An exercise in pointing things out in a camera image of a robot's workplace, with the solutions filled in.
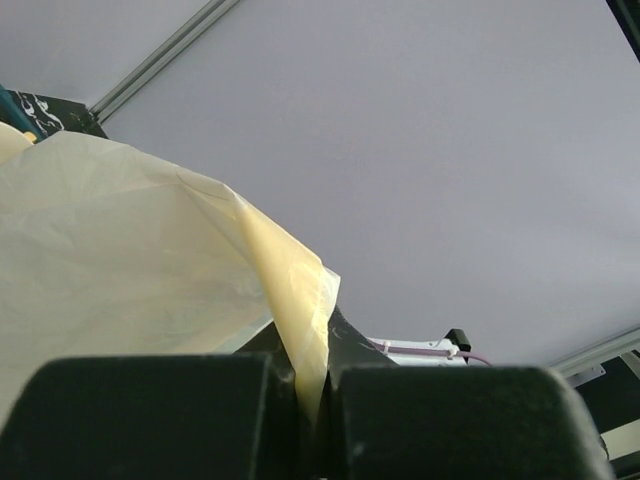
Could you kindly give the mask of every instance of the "yellow plastic sheet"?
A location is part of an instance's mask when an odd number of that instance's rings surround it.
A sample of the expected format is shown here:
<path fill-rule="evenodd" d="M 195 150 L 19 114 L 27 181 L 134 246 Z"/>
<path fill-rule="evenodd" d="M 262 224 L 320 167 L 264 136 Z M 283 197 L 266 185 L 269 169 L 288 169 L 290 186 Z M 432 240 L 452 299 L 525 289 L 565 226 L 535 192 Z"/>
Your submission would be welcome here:
<path fill-rule="evenodd" d="M 58 133 L 0 164 L 0 249 L 0 418 L 50 359 L 213 352 L 271 315 L 315 417 L 339 277 L 225 184 Z"/>

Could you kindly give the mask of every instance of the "translucent plastic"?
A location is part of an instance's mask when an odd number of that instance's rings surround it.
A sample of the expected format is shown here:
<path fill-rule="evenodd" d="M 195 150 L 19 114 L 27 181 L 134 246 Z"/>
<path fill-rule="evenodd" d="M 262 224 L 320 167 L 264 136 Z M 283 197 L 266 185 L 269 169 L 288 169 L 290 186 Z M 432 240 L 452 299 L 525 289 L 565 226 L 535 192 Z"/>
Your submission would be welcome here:
<path fill-rule="evenodd" d="M 339 277 L 225 184 L 59 133 L 0 165 L 0 416 L 44 362 L 212 352 L 273 314 L 313 418 Z"/>

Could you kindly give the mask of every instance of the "pink cable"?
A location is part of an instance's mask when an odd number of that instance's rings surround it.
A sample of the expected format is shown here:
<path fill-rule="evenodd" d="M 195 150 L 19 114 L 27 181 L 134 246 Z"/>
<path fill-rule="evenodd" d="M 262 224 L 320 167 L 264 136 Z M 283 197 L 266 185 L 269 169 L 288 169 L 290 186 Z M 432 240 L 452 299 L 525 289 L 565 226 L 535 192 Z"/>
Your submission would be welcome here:
<path fill-rule="evenodd" d="M 422 356 L 431 356 L 431 357 L 448 357 L 449 356 L 449 352 L 446 350 L 433 350 L 433 349 L 429 349 L 429 348 L 416 348 L 416 347 L 393 347 L 393 346 L 387 346 L 387 345 L 382 345 L 378 342 L 374 342 L 369 340 L 373 346 L 375 346 L 378 350 L 380 351 L 387 351 L 388 353 L 404 353 L 404 354 L 408 354 L 408 355 L 422 355 Z M 485 357 L 483 357 L 482 355 L 477 355 L 475 353 L 471 353 L 471 352 L 463 352 L 463 351 L 458 351 L 458 353 L 456 353 L 457 357 L 463 357 L 463 358 L 471 358 L 473 360 L 477 360 L 479 362 L 484 363 L 485 365 L 489 365 L 491 366 L 491 362 L 489 360 L 487 360 Z"/>

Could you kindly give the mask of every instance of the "black object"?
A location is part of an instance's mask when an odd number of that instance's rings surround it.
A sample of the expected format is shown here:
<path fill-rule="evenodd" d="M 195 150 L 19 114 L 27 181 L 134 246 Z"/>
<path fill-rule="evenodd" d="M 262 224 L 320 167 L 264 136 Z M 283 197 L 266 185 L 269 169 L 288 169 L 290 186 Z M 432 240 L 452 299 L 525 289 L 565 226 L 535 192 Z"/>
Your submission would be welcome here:
<path fill-rule="evenodd" d="M 355 367 L 336 405 L 351 479 L 611 478 L 578 395 L 543 370 Z"/>
<path fill-rule="evenodd" d="M 264 354 L 50 363 L 0 436 L 0 478 L 290 478 L 297 412 L 270 364 Z"/>
<path fill-rule="evenodd" d="M 606 433 L 640 418 L 640 382 L 620 357 L 602 364 L 605 375 L 576 387 L 598 432 Z"/>
<path fill-rule="evenodd" d="M 38 140 L 61 130 L 107 138 L 93 114 L 82 103 L 1 87 L 0 121 L 20 131 L 30 131 Z"/>
<path fill-rule="evenodd" d="M 640 452 L 616 458 L 611 461 L 611 466 L 619 479 L 640 479 Z"/>
<path fill-rule="evenodd" d="M 607 0 L 607 4 L 640 60 L 640 3 L 638 0 Z"/>
<path fill-rule="evenodd" d="M 230 356 L 53 362 L 0 435 L 0 479 L 613 478 L 545 371 L 400 367 L 338 309 L 329 347 L 315 426 L 274 325 Z"/>

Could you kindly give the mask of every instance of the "white ceiling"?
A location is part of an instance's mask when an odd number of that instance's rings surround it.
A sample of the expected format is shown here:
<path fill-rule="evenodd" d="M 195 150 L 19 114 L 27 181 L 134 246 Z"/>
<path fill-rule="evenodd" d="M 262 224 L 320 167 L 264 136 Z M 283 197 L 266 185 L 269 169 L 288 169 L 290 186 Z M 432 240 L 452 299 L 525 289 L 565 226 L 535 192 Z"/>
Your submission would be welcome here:
<path fill-rule="evenodd" d="M 106 131 L 308 244 L 365 334 L 549 362 L 639 323 L 639 85 L 604 0 L 244 0 Z"/>
<path fill-rule="evenodd" d="M 207 0 L 4 0 L 0 83 L 97 102 Z"/>

